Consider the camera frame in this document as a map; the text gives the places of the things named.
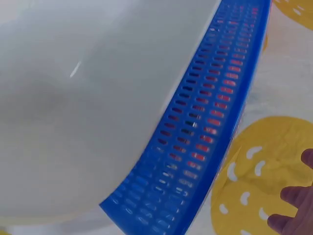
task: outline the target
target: white plastic bowl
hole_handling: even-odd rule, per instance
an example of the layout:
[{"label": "white plastic bowl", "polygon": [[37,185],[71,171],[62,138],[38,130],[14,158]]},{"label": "white plastic bowl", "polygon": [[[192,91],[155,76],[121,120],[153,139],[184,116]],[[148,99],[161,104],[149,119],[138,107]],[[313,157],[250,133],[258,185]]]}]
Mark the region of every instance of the white plastic bowl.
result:
[{"label": "white plastic bowl", "polygon": [[71,219],[113,192],[219,2],[0,1],[0,225]]}]

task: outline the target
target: hand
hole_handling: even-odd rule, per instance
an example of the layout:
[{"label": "hand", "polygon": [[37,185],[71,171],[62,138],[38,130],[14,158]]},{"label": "hand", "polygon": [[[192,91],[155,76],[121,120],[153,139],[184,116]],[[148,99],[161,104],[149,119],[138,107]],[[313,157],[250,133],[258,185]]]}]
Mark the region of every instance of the hand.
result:
[{"label": "hand", "polygon": [[[313,169],[313,149],[302,153],[301,161]],[[286,187],[281,199],[298,208],[295,218],[273,214],[268,225],[280,235],[313,235],[313,186]]]}]

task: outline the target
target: blue plastic basket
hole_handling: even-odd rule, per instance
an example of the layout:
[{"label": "blue plastic basket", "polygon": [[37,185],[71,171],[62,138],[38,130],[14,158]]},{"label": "blue plastic basket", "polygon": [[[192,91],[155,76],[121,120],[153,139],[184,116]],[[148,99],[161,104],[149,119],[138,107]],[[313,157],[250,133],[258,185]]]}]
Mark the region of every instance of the blue plastic basket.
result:
[{"label": "blue plastic basket", "polygon": [[100,205],[124,233],[186,233],[240,120],[269,10],[270,0],[222,0],[145,151]]}]

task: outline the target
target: finger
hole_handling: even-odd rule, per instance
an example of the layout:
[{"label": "finger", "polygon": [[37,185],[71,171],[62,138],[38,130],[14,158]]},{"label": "finger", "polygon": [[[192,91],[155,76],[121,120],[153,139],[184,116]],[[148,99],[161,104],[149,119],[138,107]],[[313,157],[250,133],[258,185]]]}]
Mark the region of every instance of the finger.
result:
[{"label": "finger", "polygon": [[280,197],[285,202],[299,208],[309,192],[310,187],[286,187],[282,189]]},{"label": "finger", "polygon": [[288,216],[273,214],[268,218],[268,226],[274,231],[276,231],[278,234],[282,235],[285,226],[292,219],[293,218]]},{"label": "finger", "polygon": [[313,169],[313,149],[305,150],[301,155],[301,161]]}]

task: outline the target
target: blue plastic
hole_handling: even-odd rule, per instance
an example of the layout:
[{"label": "blue plastic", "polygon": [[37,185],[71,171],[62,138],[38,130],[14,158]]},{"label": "blue plastic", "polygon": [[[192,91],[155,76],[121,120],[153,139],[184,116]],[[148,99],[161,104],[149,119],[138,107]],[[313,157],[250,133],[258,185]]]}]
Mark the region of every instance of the blue plastic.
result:
[{"label": "blue plastic", "polygon": [[127,235],[183,235],[220,169],[262,49],[270,0],[222,0],[145,151],[100,206]]}]

